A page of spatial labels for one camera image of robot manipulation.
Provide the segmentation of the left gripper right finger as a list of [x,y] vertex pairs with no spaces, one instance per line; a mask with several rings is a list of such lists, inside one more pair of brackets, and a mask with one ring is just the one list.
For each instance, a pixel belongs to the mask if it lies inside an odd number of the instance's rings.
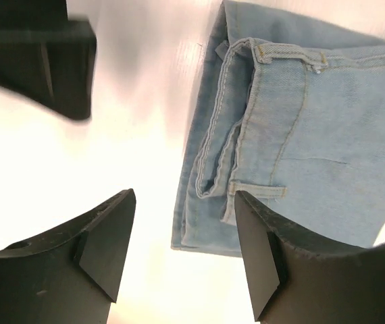
[[385,323],[385,243],[329,239],[238,191],[235,213],[260,323]]

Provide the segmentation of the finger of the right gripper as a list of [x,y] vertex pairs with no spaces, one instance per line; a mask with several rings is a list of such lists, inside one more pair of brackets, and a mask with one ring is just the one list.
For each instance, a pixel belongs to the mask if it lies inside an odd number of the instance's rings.
[[0,87],[74,121],[91,116],[97,37],[59,1],[0,1]]

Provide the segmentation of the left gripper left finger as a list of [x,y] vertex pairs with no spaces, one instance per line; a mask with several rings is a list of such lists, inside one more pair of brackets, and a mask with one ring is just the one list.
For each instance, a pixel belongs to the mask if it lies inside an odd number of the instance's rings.
[[106,323],[116,302],[136,197],[94,209],[0,250],[0,324]]

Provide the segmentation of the blue denim skirt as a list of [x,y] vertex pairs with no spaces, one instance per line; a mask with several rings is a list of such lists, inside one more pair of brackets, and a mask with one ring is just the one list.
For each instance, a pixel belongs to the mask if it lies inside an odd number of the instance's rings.
[[385,223],[385,40],[257,4],[221,4],[172,248],[238,257],[239,190],[321,235],[373,245]]

